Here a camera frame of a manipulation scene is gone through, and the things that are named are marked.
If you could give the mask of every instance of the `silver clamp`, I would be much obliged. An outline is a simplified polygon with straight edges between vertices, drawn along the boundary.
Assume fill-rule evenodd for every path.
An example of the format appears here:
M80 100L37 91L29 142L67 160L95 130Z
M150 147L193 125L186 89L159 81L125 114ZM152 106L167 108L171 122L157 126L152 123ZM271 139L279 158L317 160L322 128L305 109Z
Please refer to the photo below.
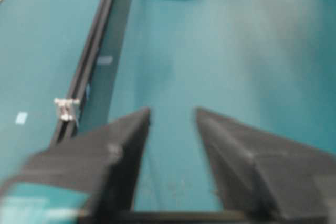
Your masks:
M57 117L62 121L77 121L76 111L79 107L79 99L54 99Z

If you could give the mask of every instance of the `white sticker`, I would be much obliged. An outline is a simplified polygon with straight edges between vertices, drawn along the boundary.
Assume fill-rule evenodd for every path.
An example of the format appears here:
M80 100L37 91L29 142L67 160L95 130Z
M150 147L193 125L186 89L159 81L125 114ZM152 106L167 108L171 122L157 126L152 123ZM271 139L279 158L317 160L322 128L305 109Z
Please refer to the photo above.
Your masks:
M109 65L113 62L113 56L107 55L107 56L99 56L97 60L98 65Z
M24 125L26 123L27 117L28 117L27 112L20 111L16 116L15 124Z

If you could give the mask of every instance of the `small label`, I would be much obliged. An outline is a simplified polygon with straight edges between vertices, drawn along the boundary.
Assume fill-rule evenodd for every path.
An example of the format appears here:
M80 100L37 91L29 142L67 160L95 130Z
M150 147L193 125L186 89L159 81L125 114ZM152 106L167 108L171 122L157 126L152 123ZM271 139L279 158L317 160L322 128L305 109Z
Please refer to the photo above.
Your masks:
M27 117L28 117L27 112L20 111L16 116L15 124L24 125L26 123Z
M99 56L97 60L98 65L109 65L113 62L112 56Z

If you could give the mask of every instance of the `metal bracket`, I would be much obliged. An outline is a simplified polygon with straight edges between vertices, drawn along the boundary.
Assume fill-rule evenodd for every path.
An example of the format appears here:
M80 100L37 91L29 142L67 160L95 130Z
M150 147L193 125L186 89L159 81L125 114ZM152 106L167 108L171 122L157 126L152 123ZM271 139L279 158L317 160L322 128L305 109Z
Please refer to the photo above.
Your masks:
M80 104L79 99L54 99L57 117L62 121L77 121L76 111Z

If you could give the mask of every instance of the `teal table surface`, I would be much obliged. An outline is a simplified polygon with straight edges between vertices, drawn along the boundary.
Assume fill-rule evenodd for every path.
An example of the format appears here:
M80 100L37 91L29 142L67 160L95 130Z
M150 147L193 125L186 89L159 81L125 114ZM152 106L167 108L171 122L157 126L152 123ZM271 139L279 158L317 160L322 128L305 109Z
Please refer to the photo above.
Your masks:
M98 3L0 2L0 182L50 144Z
M222 209L196 106L336 154L336 0L121 2L80 131L152 108L135 210Z

